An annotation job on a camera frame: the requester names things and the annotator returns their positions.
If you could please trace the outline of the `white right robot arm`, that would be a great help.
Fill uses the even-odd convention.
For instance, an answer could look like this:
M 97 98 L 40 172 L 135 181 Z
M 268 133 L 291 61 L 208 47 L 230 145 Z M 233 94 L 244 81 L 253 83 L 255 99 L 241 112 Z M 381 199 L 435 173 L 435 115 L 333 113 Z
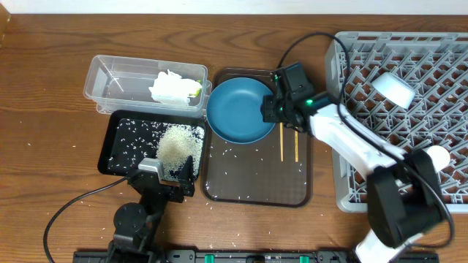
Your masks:
M 263 98 L 263 121 L 326 143 L 366 180 L 371 230 L 355 247 L 359 262 L 392 262 L 451 219 L 437 181 L 450 159 L 445 148 L 408 153 L 382 140 L 330 94 L 317 94 L 299 63 L 279 67 L 270 76 L 276 92 Z

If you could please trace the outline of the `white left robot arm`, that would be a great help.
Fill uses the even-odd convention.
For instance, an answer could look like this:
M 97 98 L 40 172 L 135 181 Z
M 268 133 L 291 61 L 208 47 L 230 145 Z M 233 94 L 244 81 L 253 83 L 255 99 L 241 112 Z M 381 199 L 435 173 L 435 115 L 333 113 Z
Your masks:
M 155 234 L 168 202 L 182 203 L 185 197 L 194 195 L 193 158 L 187 157 L 175 181 L 163 180 L 163 175 L 163 163 L 150 158 L 143 159 L 127 175 L 128 184 L 139 193 L 140 201 L 117 209 L 105 263 L 167 261 L 164 250 L 154 245 Z

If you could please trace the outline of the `light blue bowl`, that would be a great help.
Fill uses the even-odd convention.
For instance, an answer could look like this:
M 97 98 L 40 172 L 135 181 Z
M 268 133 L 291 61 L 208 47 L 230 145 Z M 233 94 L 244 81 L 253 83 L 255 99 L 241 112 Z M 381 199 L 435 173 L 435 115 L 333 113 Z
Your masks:
M 407 110 L 415 97 L 412 87 L 397 75 L 385 72 L 371 85 L 386 99 Z

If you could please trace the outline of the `yellow green snack wrapper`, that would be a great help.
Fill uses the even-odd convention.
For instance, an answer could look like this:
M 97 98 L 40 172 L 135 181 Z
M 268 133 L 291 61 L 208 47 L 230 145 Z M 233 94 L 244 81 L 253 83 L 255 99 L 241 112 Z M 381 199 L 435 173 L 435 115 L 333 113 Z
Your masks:
M 200 83 L 200 81 L 190 80 L 188 97 L 194 98 L 194 97 L 198 96 L 199 93 L 201 92 L 202 87 L 203 86 Z

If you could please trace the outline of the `white rice pile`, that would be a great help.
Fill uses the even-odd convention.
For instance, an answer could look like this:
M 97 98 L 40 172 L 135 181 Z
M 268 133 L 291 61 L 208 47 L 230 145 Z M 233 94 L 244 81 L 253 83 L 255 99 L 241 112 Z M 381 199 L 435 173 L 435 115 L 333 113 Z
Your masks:
M 171 124 L 165 129 L 156 147 L 156 158 L 162 161 L 164 179 L 175 179 L 189 156 L 193 174 L 199 176 L 205 130 L 201 126 Z

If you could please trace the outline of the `dark blue plate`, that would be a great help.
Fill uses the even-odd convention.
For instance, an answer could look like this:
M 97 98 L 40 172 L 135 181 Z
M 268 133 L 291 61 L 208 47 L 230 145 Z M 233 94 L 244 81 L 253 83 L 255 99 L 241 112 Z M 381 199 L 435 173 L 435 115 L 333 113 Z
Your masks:
M 250 144 L 266 137 L 275 127 L 263 121 L 263 97 L 272 91 L 259 80 L 234 77 L 212 91 L 206 117 L 213 132 L 235 144 Z

